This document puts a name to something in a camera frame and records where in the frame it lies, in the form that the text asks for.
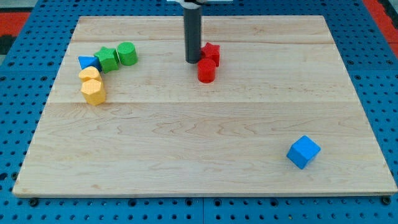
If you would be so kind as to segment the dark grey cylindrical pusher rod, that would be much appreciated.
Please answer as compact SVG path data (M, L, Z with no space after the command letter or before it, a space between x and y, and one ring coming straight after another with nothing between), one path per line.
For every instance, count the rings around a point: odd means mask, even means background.
M190 64L201 59L201 15L201 7L183 10L185 61Z

